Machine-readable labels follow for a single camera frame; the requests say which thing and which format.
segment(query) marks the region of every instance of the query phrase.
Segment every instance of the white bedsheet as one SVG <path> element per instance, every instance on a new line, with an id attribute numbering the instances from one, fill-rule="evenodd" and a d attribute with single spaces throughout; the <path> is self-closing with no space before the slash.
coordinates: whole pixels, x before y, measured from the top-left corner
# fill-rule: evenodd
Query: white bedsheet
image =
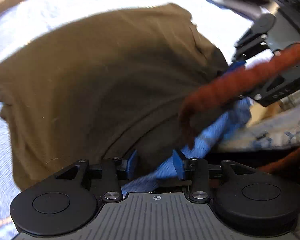
<path id="1" fill-rule="evenodd" d="M 221 49 L 228 62 L 233 44 L 251 22 L 205 0 L 26 0 L 0 16 L 0 61 L 36 37 L 68 22 L 120 8 L 157 6 L 176 3 L 193 16 L 199 32 Z M 0 120 L 0 219 L 9 216 L 9 206 L 18 189 L 11 175 L 11 150 L 8 127 Z M 16 234 L 10 224 L 1 226 L 0 239 Z"/>

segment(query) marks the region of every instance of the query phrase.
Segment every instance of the black circular pad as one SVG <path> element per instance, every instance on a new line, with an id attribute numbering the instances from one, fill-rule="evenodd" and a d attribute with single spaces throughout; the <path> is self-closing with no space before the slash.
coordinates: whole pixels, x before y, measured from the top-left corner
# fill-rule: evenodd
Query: black circular pad
<path id="1" fill-rule="evenodd" d="M 281 190 L 271 184 L 258 183 L 246 186 L 242 189 L 242 194 L 252 200 L 266 201 L 278 197 Z"/>
<path id="2" fill-rule="evenodd" d="M 65 210 L 70 204 L 70 198 L 62 193 L 50 192 L 42 194 L 33 201 L 35 210 L 43 214 L 56 214 Z"/>
<path id="3" fill-rule="evenodd" d="M 300 186 L 263 172 L 233 175 L 218 188 L 213 206 L 239 231 L 284 230 L 300 213 Z"/>
<path id="4" fill-rule="evenodd" d="M 97 207 L 94 195 L 75 181 L 47 179 L 16 196 L 10 214 L 20 232 L 58 236 L 83 227 Z"/>

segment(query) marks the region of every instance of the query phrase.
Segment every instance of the blue cloth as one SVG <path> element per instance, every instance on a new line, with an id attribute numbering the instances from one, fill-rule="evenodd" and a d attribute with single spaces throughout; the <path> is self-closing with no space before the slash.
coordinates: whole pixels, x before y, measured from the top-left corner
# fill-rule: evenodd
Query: blue cloth
<path id="1" fill-rule="evenodd" d="M 229 137 L 235 130 L 243 127 L 250 117 L 250 100 L 242 99 L 201 132 L 195 139 L 192 150 L 186 146 L 181 151 L 187 158 L 203 158 L 219 140 Z M 158 179 L 169 179 L 176 176 L 177 172 L 173 166 L 172 157 L 170 157 L 154 172 L 122 186 L 122 193 L 126 195 L 127 192 L 151 192 L 158 187 Z"/>

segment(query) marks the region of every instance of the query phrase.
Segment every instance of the gray ridged plate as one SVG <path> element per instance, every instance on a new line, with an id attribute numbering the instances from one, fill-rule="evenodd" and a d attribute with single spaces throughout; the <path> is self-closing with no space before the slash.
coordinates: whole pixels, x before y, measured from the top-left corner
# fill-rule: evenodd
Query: gray ridged plate
<path id="1" fill-rule="evenodd" d="M 14 240 L 48 240 L 24 233 Z M 298 240 L 292 233 L 257 238 L 223 225 L 206 204 L 189 202 L 183 193 L 130 193 L 103 206 L 90 224 L 54 240 Z"/>

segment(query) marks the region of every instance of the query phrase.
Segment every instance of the olive green cloth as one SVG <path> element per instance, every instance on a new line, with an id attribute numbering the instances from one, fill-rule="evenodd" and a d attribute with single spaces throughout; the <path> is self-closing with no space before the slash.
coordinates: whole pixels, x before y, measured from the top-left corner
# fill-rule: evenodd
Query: olive green cloth
<path id="1" fill-rule="evenodd" d="M 138 175 L 182 146 L 183 98 L 228 65 L 191 14 L 168 4 L 65 25 L 0 64 L 1 117 L 22 189 L 75 162 L 138 150 Z M 203 129 L 221 113 L 198 117 Z"/>

